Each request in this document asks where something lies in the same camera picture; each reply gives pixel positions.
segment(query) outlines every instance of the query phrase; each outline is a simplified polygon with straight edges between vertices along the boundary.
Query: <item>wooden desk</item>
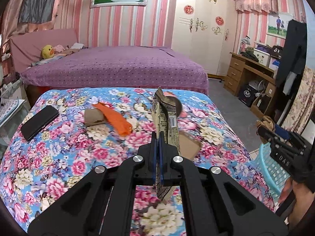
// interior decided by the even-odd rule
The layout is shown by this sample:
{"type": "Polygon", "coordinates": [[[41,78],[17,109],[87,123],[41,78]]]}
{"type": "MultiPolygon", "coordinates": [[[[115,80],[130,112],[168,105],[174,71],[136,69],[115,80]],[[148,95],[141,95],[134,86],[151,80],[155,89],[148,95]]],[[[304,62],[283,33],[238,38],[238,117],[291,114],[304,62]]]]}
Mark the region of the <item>wooden desk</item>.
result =
{"type": "Polygon", "coordinates": [[[227,72],[227,76],[225,77],[224,88],[227,89],[234,96],[238,96],[238,92],[240,88],[248,84],[252,80],[265,80],[268,83],[272,84],[275,89],[269,105],[264,113],[262,113],[254,102],[251,111],[259,118],[263,117],[263,115],[271,115],[274,111],[274,104],[277,98],[277,90],[275,87],[275,80],[273,79],[274,71],[264,65],[255,62],[246,57],[240,56],[235,53],[231,53],[232,58],[230,62],[230,67],[227,72]]]}

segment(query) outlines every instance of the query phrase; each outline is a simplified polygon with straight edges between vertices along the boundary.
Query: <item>black phone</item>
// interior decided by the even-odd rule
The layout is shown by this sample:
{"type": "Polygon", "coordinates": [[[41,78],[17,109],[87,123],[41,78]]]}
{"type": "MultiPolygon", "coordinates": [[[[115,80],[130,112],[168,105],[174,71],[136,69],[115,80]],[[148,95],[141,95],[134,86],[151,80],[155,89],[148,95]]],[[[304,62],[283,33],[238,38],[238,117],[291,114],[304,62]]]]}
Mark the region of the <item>black phone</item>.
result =
{"type": "Polygon", "coordinates": [[[52,106],[45,106],[26,123],[21,126],[24,138],[33,139],[44,127],[59,116],[59,112],[52,106]]]}

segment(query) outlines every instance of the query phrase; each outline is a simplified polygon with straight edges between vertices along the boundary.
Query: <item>yellow duck plush toy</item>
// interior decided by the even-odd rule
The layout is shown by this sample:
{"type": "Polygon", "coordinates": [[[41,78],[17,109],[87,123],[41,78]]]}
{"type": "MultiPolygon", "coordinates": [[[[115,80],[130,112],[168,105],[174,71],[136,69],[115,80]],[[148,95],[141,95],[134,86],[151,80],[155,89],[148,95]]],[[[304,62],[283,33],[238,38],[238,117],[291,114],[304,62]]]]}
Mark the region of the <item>yellow duck plush toy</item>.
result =
{"type": "Polygon", "coordinates": [[[42,49],[42,57],[43,57],[43,59],[52,58],[54,55],[55,55],[55,50],[53,49],[53,47],[51,45],[46,45],[42,49]]]}

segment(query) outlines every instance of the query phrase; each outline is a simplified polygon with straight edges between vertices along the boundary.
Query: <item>cardboard piece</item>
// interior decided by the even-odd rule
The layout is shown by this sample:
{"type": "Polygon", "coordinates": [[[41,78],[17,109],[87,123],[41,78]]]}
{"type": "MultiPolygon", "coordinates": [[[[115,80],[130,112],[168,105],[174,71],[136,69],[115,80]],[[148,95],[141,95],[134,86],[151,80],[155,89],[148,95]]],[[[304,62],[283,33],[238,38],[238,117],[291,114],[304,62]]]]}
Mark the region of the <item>cardboard piece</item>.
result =
{"type": "Polygon", "coordinates": [[[84,125],[94,126],[99,124],[105,124],[107,120],[104,114],[99,109],[86,109],[84,111],[84,125]]]}
{"type": "Polygon", "coordinates": [[[275,92],[276,92],[276,88],[277,88],[277,87],[276,87],[275,85],[273,85],[272,83],[269,82],[268,85],[267,85],[267,88],[266,88],[265,93],[267,93],[267,95],[272,98],[273,95],[274,95],[275,92]]]}
{"type": "Polygon", "coordinates": [[[201,150],[201,142],[192,139],[182,131],[179,132],[179,145],[181,155],[189,160],[193,160],[201,150]]]}

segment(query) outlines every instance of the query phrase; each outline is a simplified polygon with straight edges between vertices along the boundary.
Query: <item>gray floor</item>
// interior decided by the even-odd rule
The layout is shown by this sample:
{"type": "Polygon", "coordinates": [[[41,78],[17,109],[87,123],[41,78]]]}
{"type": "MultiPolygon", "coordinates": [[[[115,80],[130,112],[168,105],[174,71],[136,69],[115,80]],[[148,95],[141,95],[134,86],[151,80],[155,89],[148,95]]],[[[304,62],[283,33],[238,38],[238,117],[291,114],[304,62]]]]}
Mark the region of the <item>gray floor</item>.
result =
{"type": "Polygon", "coordinates": [[[215,79],[209,79],[209,97],[217,106],[226,122],[242,140],[248,152],[259,148],[260,138],[256,135],[255,123],[258,118],[250,109],[223,88],[215,79]]]}

